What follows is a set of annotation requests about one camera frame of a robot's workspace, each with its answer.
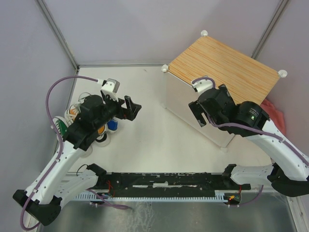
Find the white cabinet door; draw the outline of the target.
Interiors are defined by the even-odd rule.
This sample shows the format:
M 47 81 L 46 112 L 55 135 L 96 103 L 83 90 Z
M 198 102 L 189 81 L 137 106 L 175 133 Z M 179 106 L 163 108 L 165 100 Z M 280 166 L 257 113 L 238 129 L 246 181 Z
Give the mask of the white cabinet door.
M 217 146 L 227 147 L 234 135 L 211 125 L 203 109 L 197 103 L 199 94 L 192 85 L 170 72 L 164 74 L 164 82 L 164 106 Z

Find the wooden shoe cabinet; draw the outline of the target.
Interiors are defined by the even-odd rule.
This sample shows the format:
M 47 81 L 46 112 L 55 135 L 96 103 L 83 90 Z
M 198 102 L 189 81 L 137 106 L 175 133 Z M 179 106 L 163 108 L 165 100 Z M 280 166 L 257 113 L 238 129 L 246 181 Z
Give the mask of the wooden shoe cabinet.
M 198 98 L 191 82 L 208 76 L 216 86 L 225 84 L 235 103 L 261 104 L 286 71 L 276 71 L 210 37 L 206 30 L 168 65 L 161 68 L 165 80 L 165 107 L 225 150 L 233 135 L 211 124 L 201 127 L 188 104 Z

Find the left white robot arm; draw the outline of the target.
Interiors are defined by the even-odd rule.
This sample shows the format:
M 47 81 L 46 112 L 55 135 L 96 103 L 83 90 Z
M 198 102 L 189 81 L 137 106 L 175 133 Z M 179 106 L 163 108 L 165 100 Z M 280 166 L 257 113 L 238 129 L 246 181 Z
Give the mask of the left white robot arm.
M 61 181 L 71 166 L 89 149 L 99 136 L 99 129 L 115 117 L 133 121 L 142 106 L 129 96 L 113 100 L 109 95 L 88 95 L 73 104 L 74 121 L 60 138 L 60 146 L 50 162 L 26 190 L 18 189 L 13 199 L 44 226 L 51 224 L 61 209 L 81 192 L 103 188 L 106 170 L 90 164 L 68 183 Z

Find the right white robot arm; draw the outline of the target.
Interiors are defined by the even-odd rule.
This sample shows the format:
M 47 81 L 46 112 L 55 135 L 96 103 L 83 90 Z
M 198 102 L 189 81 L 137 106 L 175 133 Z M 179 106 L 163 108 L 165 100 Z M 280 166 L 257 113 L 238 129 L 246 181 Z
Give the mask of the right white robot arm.
M 309 159 L 276 127 L 269 115 L 252 101 L 236 104 L 225 85 L 215 86 L 208 78 L 192 82 L 198 99 L 189 108 L 200 126 L 208 122 L 221 131 L 239 135 L 261 148 L 272 160 L 267 166 L 245 167 L 230 164 L 222 185 L 272 186 L 277 192 L 298 197 L 309 193 Z

